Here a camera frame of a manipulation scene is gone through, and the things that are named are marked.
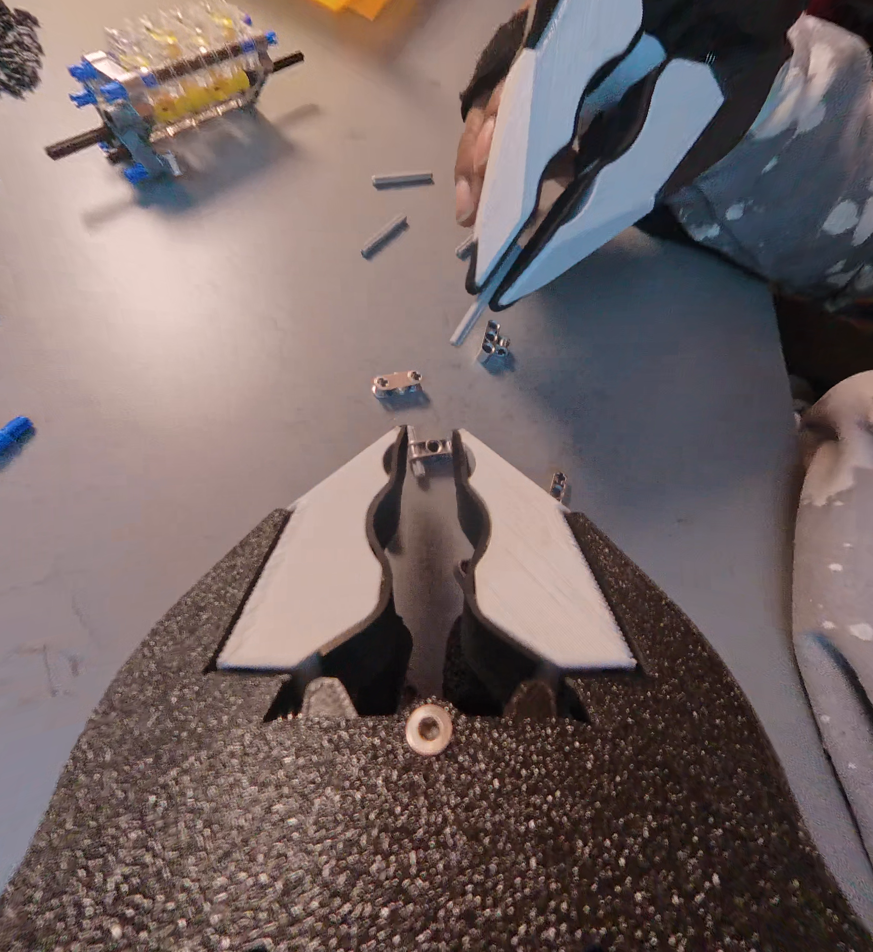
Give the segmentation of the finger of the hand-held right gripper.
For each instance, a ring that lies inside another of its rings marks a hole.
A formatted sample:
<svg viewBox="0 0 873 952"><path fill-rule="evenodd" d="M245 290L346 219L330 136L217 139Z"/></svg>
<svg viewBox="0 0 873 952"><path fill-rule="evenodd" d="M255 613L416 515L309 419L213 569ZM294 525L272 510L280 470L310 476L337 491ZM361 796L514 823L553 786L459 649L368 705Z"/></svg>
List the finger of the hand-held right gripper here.
<svg viewBox="0 0 873 952"><path fill-rule="evenodd" d="M576 173L526 244L519 235L536 215L551 160L576 137L578 115L591 83L610 74L639 41L638 1L535 2L524 43L514 58L497 112L474 226L475 247L466 288L526 294L529 268L582 208L597 165Z"/></svg>
<svg viewBox="0 0 873 952"><path fill-rule="evenodd" d="M631 227L724 101L708 65L673 59L652 70L590 125L592 161L554 201L490 299L506 308Z"/></svg>

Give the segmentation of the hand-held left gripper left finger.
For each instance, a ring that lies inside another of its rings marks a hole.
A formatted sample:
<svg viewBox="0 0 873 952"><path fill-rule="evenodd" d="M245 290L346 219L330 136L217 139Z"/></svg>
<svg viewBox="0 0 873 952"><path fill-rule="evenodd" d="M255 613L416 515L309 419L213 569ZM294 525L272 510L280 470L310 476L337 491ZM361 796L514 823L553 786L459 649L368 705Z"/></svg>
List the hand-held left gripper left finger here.
<svg viewBox="0 0 873 952"><path fill-rule="evenodd" d="M394 714L412 652L394 604L395 538L408 428L388 431L299 497L216 650L216 670L290 675L288 701L336 679L357 714Z"/></svg>

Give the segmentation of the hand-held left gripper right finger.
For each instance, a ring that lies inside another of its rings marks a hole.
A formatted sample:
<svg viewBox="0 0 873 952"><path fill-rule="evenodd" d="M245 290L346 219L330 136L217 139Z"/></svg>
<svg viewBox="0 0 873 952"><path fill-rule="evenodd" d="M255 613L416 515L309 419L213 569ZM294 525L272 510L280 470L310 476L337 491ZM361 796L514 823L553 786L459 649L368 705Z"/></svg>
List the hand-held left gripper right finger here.
<svg viewBox="0 0 873 952"><path fill-rule="evenodd" d="M577 678L637 672L637 655L569 510L466 430L452 436L463 607L444 698L466 715L585 715Z"/></svg>

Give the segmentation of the grey desk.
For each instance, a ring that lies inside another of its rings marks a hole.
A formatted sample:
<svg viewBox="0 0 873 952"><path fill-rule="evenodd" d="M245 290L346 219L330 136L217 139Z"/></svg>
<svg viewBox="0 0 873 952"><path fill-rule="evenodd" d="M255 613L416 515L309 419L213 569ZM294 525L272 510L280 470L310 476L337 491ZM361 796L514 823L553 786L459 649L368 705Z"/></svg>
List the grey desk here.
<svg viewBox="0 0 873 952"><path fill-rule="evenodd" d="M790 649L793 413L770 293L625 232L507 310L513 367L455 349L458 90L513 2L394 2L373 22L247 2L302 65L258 112L134 190L90 149L67 65L161 2L15 2L41 84L0 100L0 891L121 663L271 510L395 421L462 426L586 513L728 662L803 811L823 755ZM371 176L432 172L375 189ZM406 232L360 248L396 216ZM371 392L417 370L421 392Z"/></svg>

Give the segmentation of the transparent engine block assembly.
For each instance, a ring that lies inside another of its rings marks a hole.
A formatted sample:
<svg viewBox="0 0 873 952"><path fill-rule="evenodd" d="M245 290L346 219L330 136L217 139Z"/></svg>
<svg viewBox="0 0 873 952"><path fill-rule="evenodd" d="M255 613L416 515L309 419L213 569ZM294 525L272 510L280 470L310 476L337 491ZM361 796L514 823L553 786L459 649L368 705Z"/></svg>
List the transparent engine block assembly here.
<svg viewBox="0 0 873 952"><path fill-rule="evenodd" d="M95 110L98 126L45 153L61 161L100 149L133 185L181 176L175 137L252 111L274 75L303 62L277 47L276 32L232 2L192 2L108 29L103 50L68 67L79 86L73 105Z"/></svg>

